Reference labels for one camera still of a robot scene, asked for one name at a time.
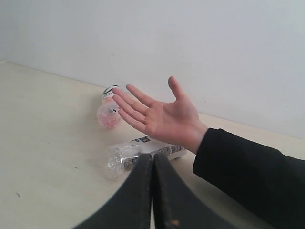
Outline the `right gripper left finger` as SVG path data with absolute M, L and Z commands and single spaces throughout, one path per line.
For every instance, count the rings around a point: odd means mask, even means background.
M 76 229 L 149 229 L 152 155 L 143 154 L 116 193 Z

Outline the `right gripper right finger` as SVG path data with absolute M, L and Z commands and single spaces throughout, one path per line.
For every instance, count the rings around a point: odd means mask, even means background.
M 164 154 L 154 156 L 152 200 L 156 229 L 234 229 L 183 182 Z

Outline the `black sleeved forearm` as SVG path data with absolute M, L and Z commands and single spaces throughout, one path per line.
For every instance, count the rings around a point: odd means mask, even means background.
M 278 229 L 305 226 L 305 162 L 222 129 L 208 129 L 193 173 Z

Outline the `person's open hand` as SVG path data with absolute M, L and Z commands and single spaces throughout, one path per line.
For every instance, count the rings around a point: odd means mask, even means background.
M 134 98 L 118 88 L 113 89 L 112 98 L 120 108 L 119 115 L 130 126 L 196 154 L 208 128 L 174 76 L 169 77 L 168 85 L 175 96 L 172 103 L 154 100 L 131 84 L 126 88 Z

